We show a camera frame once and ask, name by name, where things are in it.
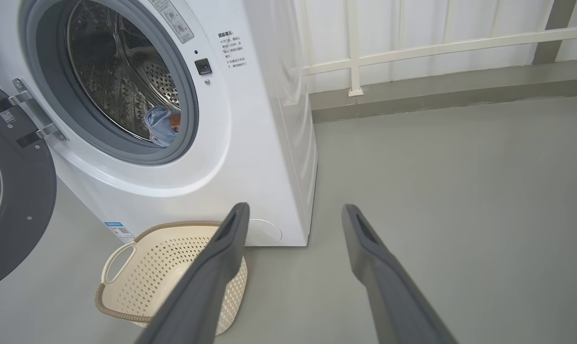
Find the open round door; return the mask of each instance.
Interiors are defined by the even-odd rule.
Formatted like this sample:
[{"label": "open round door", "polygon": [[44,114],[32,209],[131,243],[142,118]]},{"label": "open round door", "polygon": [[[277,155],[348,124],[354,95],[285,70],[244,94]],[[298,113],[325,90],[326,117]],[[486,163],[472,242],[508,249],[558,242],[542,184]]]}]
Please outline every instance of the open round door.
[{"label": "open round door", "polygon": [[38,128],[0,90],[0,281],[14,270],[46,230],[57,178],[44,140],[23,144]]}]

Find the laundry basket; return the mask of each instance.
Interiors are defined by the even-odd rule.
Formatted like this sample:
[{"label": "laundry basket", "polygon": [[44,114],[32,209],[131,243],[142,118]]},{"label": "laundry basket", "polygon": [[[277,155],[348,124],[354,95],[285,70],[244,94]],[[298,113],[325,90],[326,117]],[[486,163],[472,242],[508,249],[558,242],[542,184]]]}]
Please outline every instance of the laundry basket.
[{"label": "laundry basket", "polygon": [[[119,247],[108,258],[96,292],[96,307],[103,314],[147,326],[197,255],[218,229],[220,222],[191,221],[158,225]],[[108,279],[116,257],[133,252],[118,274]],[[244,257],[238,274],[227,284],[216,335],[234,322],[246,287]]]}]

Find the metal hinge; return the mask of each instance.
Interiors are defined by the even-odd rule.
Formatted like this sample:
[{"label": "metal hinge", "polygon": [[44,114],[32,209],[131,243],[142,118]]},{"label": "metal hinge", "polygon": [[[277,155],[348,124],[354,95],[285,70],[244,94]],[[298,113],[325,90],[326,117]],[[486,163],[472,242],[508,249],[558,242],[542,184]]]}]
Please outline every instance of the metal hinge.
[{"label": "metal hinge", "polygon": [[21,78],[16,78],[13,80],[13,85],[15,85],[19,93],[15,96],[0,99],[0,113],[10,109],[11,107],[15,107],[21,103],[27,102],[32,111],[32,114],[42,125],[41,129],[33,131],[32,133],[29,133],[18,139],[17,143],[22,146],[22,148],[26,148],[27,146],[35,143],[38,140],[44,139],[51,134],[57,137],[58,140],[67,140],[64,133],[62,133],[61,130],[59,130],[59,127],[53,123],[53,120],[49,117],[49,115],[46,114],[44,109],[42,109],[40,104],[38,104],[37,100],[30,93],[25,81],[23,81]]}]

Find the metal railing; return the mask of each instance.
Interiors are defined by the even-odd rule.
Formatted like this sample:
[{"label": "metal railing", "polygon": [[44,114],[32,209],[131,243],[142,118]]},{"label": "metal railing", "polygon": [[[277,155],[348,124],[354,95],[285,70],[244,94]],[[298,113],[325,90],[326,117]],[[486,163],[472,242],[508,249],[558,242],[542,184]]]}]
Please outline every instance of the metal railing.
[{"label": "metal railing", "polygon": [[[554,0],[548,0],[546,2],[545,10],[542,17],[540,18],[537,31],[498,36],[498,29],[501,24],[499,13],[503,3],[508,0],[496,0],[489,37],[481,39],[470,39],[467,41],[450,42],[450,34],[452,25],[454,24],[456,10],[456,0],[448,0],[444,32],[442,36],[443,43],[437,45],[417,46],[415,48],[403,48],[405,46],[405,2],[407,0],[399,0],[398,49],[385,53],[361,56],[359,51],[360,41],[358,30],[357,0],[346,1],[348,2],[348,46],[350,57],[339,61],[330,61],[326,63],[308,65],[303,68],[303,74],[312,75],[349,68],[351,74],[351,87],[350,92],[348,92],[348,96],[350,97],[360,96],[363,94],[359,67],[364,65],[376,65],[380,63],[388,63],[391,61],[414,59],[417,57],[468,52],[470,50],[497,48],[500,46],[577,39],[577,27],[553,30],[545,29],[548,18],[550,17],[550,13],[552,11]],[[307,18],[304,18],[302,30],[306,36],[304,37],[306,43],[309,43],[311,38],[310,27]]]}]

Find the gray instruction sticker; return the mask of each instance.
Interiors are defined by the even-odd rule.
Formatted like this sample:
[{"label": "gray instruction sticker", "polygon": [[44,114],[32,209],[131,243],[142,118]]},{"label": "gray instruction sticker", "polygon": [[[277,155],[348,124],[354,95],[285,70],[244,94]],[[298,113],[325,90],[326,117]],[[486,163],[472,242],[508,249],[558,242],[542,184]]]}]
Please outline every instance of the gray instruction sticker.
[{"label": "gray instruction sticker", "polygon": [[174,33],[180,39],[180,42],[186,42],[193,38],[193,32],[186,24],[180,13],[176,11],[176,7],[172,5],[170,0],[149,0],[153,6],[166,18],[166,22],[172,26]]}]

